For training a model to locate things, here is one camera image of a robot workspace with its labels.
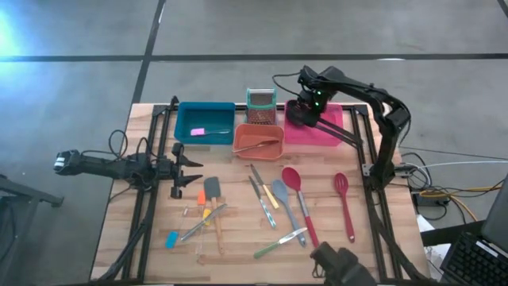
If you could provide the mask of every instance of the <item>red slotted spoon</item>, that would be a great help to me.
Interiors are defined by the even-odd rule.
[[[285,167],[283,169],[283,181],[288,187],[292,188],[298,193],[298,198],[300,199],[300,206],[302,206],[303,216],[305,216],[305,223],[307,225],[307,229],[309,230],[310,239],[312,240],[312,244],[314,245],[314,247],[318,247],[319,246],[318,236],[316,235],[316,230],[314,230],[314,225],[310,220],[307,205],[305,204],[305,200],[303,199],[302,189],[300,187],[302,185],[300,175],[295,169]]]
[[[355,231],[352,228],[351,216],[349,215],[348,202],[346,200],[346,193],[348,192],[348,178],[341,172],[338,172],[334,178],[335,191],[342,199],[342,210],[344,210],[344,220],[346,223],[346,234],[348,235],[351,243],[355,242]]]

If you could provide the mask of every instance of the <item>floor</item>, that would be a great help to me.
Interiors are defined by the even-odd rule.
[[[111,180],[57,176],[52,165],[59,151],[106,150],[132,102],[172,95],[242,102],[246,87],[271,87],[275,73],[335,65],[411,109],[403,152],[416,149],[427,164],[508,160],[503,1],[1,1],[0,173],[65,196],[61,208],[41,205],[13,279],[88,279]],[[290,79],[283,84],[297,88]],[[280,102],[289,98],[279,93]],[[479,187],[497,183],[508,165],[430,170],[436,185]],[[464,202],[481,219],[494,198]],[[432,224],[461,222],[451,206]]]

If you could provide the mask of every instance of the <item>knife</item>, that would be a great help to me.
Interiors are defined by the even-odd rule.
[[[263,207],[263,211],[266,214],[268,221],[271,224],[271,227],[275,228],[276,226],[275,220],[271,216],[270,211],[268,211],[267,205],[265,205],[263,199],[261,199],[260,189],[257,187],[256,182],[254,182],[254,179],[251,176],[249,176],[248,179],[251,180],[252,187],[254,187],[254,191],[256,192],[257,198],[260,199],[261,206]]]
[[[256,168],[254,168],[253,164],[251,164],[251,170],[252,170],[252,174],[254,174],[257,182],[261,185],[261,187],[263,187],[264,192],[267,193],[268,199],[270,199],[270,203],[273,206],[273,208],[278,209],[279,204],[277,203],[277,201],[275,200],[273,195],[270,193],[270,190],[268,190],[267,185],[265,185],[263,183],[263,180],[261,179],[260,174],[257,172]]]
[[[258,250],[254,253],[254,258],[255,259],[258,259],[260,257],[262,257],[264,254],[272,251],[273,249],[276,249],[279,245],[285,243],[285,242],[288,242],[290,241],[291,239],[293,239],[294,237],[296,237],[297,235],[301,234],[302,232],[306,231],[307,228],[306,227],[303,227],[299,230],[295,230],[293,231],[292,233],[286,235],[285,237],[283,238],[280,238],[277,242],[274,242],[272,243],[271,245],[269,245],[268,247],[266,248],[263,248],[262,250]]]
[[[212,218],[214,218],[216,215],[218,215],[222,210],[224,210],[228,205],[222,204],[220,207],[216,208],[214,211],[212,211],[206,218],[204,218],[201,222],[199,222],[195,227],[191,228],[189,231],[187,231],[180,240],[182,242],[186,241],[196,230],[199,230],[199,228],[203,227],[206,222],[209,222]]]

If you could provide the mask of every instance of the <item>pink plastic tray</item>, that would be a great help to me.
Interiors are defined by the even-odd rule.
[[[342,127],[342,106],[338,103],[328,103],[326,111],[321,115],[321,118]],[[286,144],[337,146],[341,142],[341,139],[319,129],[308,126],[296,126],[289,122],[289,120],[284,120],[284,143]]]

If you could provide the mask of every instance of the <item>green-handled utensil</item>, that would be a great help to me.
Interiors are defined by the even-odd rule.
[[[302,232],[304,232],[306,230],[307,230],[307,228],[303,227],[303,228],[301,228],[299,230],[293,231],[292,233],[286,235],[285,237],[280,238],[277,242],[272,243],[268,247],[263,248],[262,250],[256,251],[256,253],[254,253],[254,258],[258,259],[258,258],[262,257],[264,254],[269,253],[273,249],[276,249],[279,245],[281,245],[281,244],[283,244],[285,242],[290,241],[291,239],[293,239],[294,237],[296,237],[297,235],[301,234]]]

